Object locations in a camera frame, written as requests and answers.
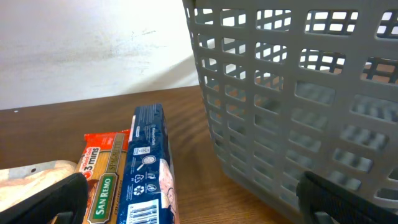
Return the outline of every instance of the san remo pasta package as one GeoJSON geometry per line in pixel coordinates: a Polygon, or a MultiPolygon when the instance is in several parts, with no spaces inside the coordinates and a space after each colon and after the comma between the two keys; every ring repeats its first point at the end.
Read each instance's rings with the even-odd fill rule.
{"type": "Polygon", "coordinates": [[[130,130],[86,134],[87,145],[76,167],[88,182],[83,224],[116,223],[130,130]]]}

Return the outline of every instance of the wooden table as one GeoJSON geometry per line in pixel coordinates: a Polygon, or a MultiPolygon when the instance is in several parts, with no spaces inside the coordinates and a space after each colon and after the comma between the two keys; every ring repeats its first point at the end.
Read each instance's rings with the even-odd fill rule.
{"type": "Polygon", "coordinates": [[[0,169],[78,162],[85,133],[129,129],[134,108],[162,103],[182,223],[290,223],[227,178],[211,145],[199,86],[0,111],[0,169]]]}

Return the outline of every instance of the blue package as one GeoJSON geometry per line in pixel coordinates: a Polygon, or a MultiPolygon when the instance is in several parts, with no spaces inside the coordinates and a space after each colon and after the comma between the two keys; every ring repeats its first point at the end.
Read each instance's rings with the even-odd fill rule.
{"type": "Polygon", "coordinates": [[[137,107],[134,113],[117,223],[180,223],[160,104],[137,107]]]}

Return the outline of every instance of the gray plastic basket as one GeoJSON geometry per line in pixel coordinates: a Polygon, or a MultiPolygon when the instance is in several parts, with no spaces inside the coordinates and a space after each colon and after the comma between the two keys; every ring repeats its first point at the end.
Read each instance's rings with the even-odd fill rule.
{"type": "Polygon", "coordinates": [[[398,1],[183,0],[224,171],[293,222],[312,170],[398,209],[398,1]]]}

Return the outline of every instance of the white wall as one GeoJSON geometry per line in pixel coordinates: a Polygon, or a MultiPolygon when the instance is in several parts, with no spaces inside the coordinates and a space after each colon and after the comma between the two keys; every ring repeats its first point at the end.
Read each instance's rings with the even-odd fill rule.
{"type": "Polygon", "coordinates": [[[0,110],[197,84],[182,0],[0,1],[0,110]]]}

